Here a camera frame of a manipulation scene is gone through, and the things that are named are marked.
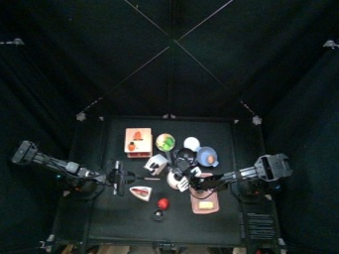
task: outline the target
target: red apple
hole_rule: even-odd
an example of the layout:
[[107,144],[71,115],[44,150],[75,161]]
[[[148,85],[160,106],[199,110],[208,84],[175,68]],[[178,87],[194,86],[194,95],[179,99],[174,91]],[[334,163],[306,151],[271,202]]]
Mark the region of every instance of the red apple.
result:
[[170,205],[170,200],[167,198],[162,198],[159,201],[158,201],[158,207],[163,210],[166,210],[168,208],[168,205]]

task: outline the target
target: cardboard box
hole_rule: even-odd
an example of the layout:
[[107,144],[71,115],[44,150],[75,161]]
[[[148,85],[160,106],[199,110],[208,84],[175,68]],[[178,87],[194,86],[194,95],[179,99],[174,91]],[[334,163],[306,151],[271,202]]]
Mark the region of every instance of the cardboard box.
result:
[[148,158],[152,156],[151,128],[126,129],[124,153],[128,158]]

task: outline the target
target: white bowl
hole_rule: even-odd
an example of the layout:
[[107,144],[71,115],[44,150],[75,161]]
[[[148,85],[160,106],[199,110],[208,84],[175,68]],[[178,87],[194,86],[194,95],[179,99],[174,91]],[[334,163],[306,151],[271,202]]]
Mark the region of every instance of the white bowl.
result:
[[200,142],[195,137],[190,137],[184,141],[184,148],[191,149],[194,152],[198,152],[200,149]]

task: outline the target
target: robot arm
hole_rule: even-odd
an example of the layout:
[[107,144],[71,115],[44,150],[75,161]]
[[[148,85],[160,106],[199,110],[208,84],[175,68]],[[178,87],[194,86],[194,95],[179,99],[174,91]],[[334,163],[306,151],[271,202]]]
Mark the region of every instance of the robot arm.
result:
[[15,152],[12,163],[17,165],[36,163],[54,170],[59,174],[63,174],[75,179],[91,180],[99,184],[104,184],[106,181],[106,175],[88,170],[86,167],[82,167],[80,164],[59,160],[40,153],[35,143],[27,140],[21,142]]
[[110,186],[114,189],[112,193],[118,195],[124,195],[124,185],[134,183],[136,180],[159,180],[143,178],[126,171],[120,161],[114,163],[108,174],[100,174],[75,162],[63,161],[43,154],[35,143],[27,140],[21,142],[11,161],[17,165],[35,163],[68,178],[80,180],[82,183],[92,182],[99,186]]
[[191,187],[196,191],[206,191],[236,181],[263,180],[268,183],[276,182],[280,178],[287,178],[292,174],[287,160],[288,158],[283,154],[260,156],[254,167],[242,169],[239,173],[230,172],[206,178],[191,177]]

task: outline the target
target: black backdrop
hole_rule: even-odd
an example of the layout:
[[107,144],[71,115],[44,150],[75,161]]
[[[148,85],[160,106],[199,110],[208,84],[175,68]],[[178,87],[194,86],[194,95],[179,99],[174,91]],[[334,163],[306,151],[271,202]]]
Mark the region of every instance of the black backdrop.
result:
[[8,163],[21,139],[66,158],[76,114],[263,118],[295,175],[279,197],[296,253],[338,253],[339,3],[1,1],[0,245],[48,237],[54,175]]

